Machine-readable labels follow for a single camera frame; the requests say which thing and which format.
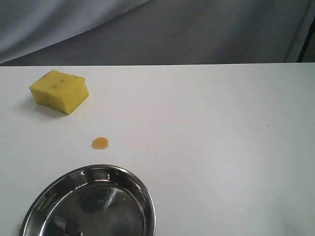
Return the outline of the yellow sponge block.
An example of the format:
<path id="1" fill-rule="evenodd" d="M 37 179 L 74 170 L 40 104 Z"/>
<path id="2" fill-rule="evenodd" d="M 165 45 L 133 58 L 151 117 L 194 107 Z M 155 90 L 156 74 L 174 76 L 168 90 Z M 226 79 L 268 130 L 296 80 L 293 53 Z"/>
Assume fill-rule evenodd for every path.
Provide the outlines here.
<path id="1" fill-rule="evenodd" d="M 70 115 L 89 96 L 84 77 L 51 70 L 29 87 L 38 105 Z"/>

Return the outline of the orange liquid spill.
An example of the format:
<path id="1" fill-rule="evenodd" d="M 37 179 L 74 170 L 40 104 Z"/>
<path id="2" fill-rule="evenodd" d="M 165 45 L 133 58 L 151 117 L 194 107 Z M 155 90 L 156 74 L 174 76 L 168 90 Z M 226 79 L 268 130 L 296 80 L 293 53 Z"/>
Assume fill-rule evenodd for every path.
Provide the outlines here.
<path id="1" fill-rule="evenodd" d="M 97 137 L 92 141 L 93 149 L 106 149 L 108 147 L 108 139 L 105 137 Z"/>

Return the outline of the round stainless steel pan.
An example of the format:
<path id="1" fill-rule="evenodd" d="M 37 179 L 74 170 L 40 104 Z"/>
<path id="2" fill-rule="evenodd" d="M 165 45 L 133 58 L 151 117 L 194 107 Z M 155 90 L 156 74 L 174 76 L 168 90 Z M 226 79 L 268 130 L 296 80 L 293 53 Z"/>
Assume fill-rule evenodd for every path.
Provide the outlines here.
<path id="1" fill-rule="evenodd" d="M 22 236 L 153 236 L 156 211 L 145 184 L 114 165 L 89 165 L 48 185 L 29 208 Z"/>

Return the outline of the grey backdrop cloth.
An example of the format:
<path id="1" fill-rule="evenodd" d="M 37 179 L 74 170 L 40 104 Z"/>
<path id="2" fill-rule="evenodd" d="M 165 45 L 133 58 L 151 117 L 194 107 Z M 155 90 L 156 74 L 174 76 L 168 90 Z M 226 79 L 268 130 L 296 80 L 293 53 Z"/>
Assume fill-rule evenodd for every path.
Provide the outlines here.
<path id="1" fill-rule="evenodd" d="M 297 61 L 312 0 L 3 0 L 0 63 Z"/>

